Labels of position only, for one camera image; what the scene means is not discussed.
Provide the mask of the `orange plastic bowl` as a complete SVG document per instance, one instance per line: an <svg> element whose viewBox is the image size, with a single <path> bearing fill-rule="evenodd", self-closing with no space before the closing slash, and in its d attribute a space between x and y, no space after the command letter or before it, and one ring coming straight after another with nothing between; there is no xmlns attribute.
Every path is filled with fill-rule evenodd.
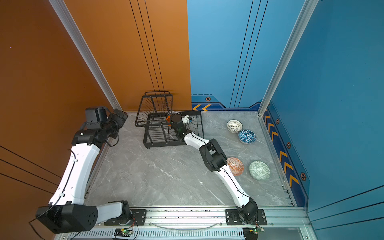
<svg viewBox="0 0 384 240"><path fill-rule="evenodd" d="M166 118L169 127L172 126L171 118L172 118L172 115L168 115L167 118Z"/></svg>

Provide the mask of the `black wire dish rack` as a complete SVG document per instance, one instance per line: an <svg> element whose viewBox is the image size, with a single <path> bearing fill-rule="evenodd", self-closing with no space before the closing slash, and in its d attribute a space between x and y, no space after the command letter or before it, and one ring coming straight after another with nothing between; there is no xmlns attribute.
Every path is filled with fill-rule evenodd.
<svg viewBox="0 0 384 240"><path fill-rule="evenodd" d="M205 137L201 112L174 111L173 95L169 91L146 92L139 105L135 126L145 129L143 143L147 149L185 144L168 126L166 118L171 113L179 113L182 118L191 116L192 122L185 124L186 128L201 138Z"/></svg>

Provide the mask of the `red geometric pattern bowl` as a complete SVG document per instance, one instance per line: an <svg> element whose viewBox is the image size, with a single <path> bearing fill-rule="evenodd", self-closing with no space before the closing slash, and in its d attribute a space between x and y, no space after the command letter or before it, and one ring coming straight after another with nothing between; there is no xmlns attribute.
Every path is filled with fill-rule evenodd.
<svg viewBox="0 0 384 240"><path fill-rule="evenodd" d="M233 158L233 157L228 158L227 163L229 165L229 168L232 174L235 177L240 176L245 170L243 162L237 158Z"/></svg>

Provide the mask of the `green geometric pattern bowl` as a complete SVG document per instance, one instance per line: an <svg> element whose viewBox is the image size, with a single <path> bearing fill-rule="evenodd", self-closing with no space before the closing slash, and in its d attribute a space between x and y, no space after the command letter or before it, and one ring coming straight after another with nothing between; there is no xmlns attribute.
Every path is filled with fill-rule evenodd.
<svg viewBox="0 0 384 240"><path fill-rule="evenodd" d="M259 181L268 180L271 176L271 170L267 164L261 161L254 161L249 166L251 176Z"/></svg>

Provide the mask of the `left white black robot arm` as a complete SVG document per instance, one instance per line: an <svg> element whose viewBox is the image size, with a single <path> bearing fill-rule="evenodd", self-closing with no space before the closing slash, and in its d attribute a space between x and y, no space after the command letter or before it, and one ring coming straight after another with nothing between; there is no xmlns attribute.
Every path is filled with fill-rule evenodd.
<svg viewBox="0 0 384 240"><path fill-rule="evenodd" d="M127 224L132 213L127 201L86 206L85 195L94 162L110 138L118 139L128 114L106 107L87 108L86 122L72 140L71 155L62 180L48 206L39 207L36 220L54 234L90 231L108 220Z"/></svg>

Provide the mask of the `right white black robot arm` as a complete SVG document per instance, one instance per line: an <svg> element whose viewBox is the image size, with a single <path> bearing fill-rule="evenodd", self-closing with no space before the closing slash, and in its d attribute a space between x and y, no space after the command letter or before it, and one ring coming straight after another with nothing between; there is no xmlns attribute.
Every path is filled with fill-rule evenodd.
<svg viewBox="0 0 384 240"><path fill-rule="evenodd" d="M187 146L199 150L207 169L216 174L224 183L234 200L240 222L244 225L255 224L259 207L236 180L228 165L227 156L218 141L201 138L190 130L189 123L192 121L192 117L189 115L182 116L179 113L171 112L168 121L178 139Z"/></svg>

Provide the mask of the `white lattice pattern bowl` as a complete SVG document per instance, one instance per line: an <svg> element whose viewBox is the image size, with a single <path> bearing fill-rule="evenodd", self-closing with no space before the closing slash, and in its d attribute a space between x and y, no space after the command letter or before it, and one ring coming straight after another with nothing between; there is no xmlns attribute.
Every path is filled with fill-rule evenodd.
<svg viewBox="0 0 384 240"><path fill-rule="evenodd" d="M242 125L242 123L241 123L240 121L238 121L238 120L229 120L229 121L227 122L227 129L228 129L231 133L235 134L235 133L240 132L240 131L243 129L243 125Z"/></svg>

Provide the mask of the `blue dotted pattern bowl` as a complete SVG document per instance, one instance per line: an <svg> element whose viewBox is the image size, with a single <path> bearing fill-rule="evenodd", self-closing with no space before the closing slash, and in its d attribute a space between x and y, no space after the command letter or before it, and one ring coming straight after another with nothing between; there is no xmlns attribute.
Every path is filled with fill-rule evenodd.
<svg viewBox="0 0 384 240"><path fill-rule="evenodd" d="M238 137L239 137L240 142L245 144L245 145L252 144L257 139L256 134L253 131L248 130L248 129L243 129L243 130L239 131Z"/></svg>

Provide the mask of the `left green circuit board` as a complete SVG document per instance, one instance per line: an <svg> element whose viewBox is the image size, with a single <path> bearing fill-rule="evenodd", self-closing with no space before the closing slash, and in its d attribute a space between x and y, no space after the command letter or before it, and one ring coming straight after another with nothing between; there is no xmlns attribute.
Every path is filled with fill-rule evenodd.
<svg viewBox="0 0 384 240"><path fill-rule="evenodd" d="M126 240L134 236L134 231L131 229L115 229L114 239Z"/></svg>

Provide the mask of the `green circuit board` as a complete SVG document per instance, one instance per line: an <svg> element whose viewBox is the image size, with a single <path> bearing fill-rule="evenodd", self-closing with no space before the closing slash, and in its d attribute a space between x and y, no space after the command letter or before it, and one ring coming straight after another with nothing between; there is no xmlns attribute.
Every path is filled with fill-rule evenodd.
<svg viewBox="0 0 384 240"><path fill-rule="evenodd" d="M260 234L264 231L262 227L243 228L243 236L245 240L258 240Z"/></svg>
<svg viewBox="0 0 384 240"><path fill-rule="evenodd" d="M114 239L126 240L134 236L134 231L131 229L115 229Z"/></svg>

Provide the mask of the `right green circuit board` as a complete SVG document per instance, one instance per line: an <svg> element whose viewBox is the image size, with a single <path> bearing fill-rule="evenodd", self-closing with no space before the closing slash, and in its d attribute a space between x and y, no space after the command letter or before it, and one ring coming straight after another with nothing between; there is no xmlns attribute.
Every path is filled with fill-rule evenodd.
<svg viewBox="0 0 384 240"><path fill-rule="evenodd" d="M258 240L260 234L264 231L262 227L243 228L243 236L245 240Z"/></svg>

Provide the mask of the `aluminium front rail frame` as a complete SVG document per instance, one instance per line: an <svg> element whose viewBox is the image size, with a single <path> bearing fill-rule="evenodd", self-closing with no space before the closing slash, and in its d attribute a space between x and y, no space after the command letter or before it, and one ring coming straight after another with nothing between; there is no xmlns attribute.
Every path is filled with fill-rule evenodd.
<svg viewBox="0 0 384 240"><path fill-rule="evenodd" d="M228 226L230 207L149 207L143 226L105 226L97 224L88 232L58 234L56 240L117 240L115 229L131 229L126 240L244 240L243 228L264 228L258 240L315 240L317 236L303 208L261 207L267 225Z"/></svg>

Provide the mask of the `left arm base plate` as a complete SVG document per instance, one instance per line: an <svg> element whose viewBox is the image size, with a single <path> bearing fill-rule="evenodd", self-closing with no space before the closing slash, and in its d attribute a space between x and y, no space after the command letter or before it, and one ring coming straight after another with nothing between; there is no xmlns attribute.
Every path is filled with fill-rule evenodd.
<svg viewBox="0 0 384 240"><path fill-rule="evenodd" d="M105 226L143 226L146 221L147 210L131 209L128 214L104 222Z"/></svg>

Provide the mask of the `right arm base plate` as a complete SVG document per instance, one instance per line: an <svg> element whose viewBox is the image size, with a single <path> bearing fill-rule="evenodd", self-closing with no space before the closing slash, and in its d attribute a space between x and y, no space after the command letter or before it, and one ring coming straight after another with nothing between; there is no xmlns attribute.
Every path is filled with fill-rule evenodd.
<svg viewBox="0 0 384 240"><path fill-rule="evenodd" d="M258 209L257 213L251 217L239 212L237 209L226 209L226 223L228 226L258 225L266 226L267 218L263 209Z"/></svg>

